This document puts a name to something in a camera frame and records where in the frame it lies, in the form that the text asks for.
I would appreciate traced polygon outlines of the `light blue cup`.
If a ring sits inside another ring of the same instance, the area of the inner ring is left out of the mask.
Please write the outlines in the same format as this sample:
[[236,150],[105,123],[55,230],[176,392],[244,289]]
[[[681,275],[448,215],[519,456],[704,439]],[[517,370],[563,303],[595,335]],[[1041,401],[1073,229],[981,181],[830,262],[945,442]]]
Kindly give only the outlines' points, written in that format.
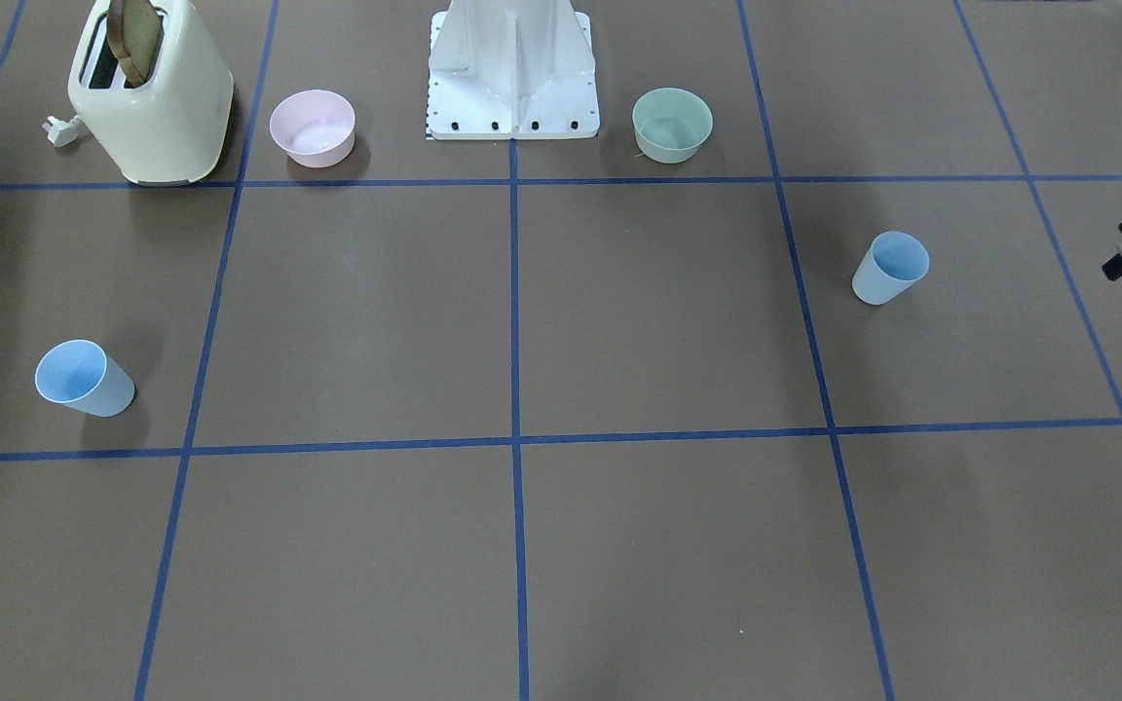
[[90,339],[70,339],[46,351],[34,386],[45,400],[99,418],[117,416],[136,398],[129,373]]
[[931,258],[921,240],[903,231],[888,231],[870,243],[850,288],[867,305],[886,305],[929,274]]

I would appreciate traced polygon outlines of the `green bowl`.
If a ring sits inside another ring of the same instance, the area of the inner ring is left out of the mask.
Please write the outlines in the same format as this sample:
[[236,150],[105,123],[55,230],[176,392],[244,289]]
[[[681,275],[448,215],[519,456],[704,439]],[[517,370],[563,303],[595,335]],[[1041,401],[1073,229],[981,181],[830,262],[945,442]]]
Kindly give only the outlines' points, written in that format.
[[631,112],[640,153],[655,163],[690,160],[711,137],[711,107],[693,92],[662,86],[641,94]]

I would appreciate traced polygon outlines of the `pink bowl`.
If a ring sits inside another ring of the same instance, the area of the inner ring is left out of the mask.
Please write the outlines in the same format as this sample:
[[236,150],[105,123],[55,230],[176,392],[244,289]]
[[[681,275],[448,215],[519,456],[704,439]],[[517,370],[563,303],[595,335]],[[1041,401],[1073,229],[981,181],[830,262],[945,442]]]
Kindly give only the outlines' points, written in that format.
[[355,148],[355,107],[337,92],[307,90],[285,98],[269,116],[269,133],[300,166],[334,166]]

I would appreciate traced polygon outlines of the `cream toaster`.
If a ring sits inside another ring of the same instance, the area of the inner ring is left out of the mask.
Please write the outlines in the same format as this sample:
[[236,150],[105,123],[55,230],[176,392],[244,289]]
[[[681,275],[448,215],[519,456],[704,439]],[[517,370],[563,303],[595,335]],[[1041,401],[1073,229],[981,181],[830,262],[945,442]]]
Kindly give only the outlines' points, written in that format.
[[108,36],[111,4],[88,13],[67,76],[71,105],[134,185],[190,185],[221,160],[234,80],[191,1],[153,1],[160,45],[150,79],[128,84]]

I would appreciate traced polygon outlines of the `bread slice in toaster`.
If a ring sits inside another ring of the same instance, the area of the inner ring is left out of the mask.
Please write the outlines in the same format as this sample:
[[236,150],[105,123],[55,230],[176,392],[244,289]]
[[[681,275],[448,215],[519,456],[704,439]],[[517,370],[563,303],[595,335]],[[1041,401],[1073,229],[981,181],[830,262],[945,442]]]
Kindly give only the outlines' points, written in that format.
[[112,0],[105,15],[105,41],[129,87],[151,79],[162,45],[162,17],[151,1]]

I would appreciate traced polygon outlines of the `white toaster plug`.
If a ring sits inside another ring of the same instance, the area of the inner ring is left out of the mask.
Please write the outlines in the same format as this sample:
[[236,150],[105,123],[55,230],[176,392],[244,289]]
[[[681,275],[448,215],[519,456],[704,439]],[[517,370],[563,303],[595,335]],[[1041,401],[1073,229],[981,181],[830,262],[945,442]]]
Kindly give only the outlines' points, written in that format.
[[72,116],[68,120],[49,116],[43,124],[46,139],[55,148],[63,148],[71,145],[71,142],[76,142],[82,133],[82,129],[84,129],[84,120],[80,116]]

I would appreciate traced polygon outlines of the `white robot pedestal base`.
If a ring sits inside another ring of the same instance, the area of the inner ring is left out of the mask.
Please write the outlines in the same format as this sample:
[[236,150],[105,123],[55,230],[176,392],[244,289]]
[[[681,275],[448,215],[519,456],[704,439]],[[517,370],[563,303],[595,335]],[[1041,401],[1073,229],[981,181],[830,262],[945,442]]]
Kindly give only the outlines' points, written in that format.
[[431,139],[600,132],[592,24],[570,1],[451,1],[429,22]]

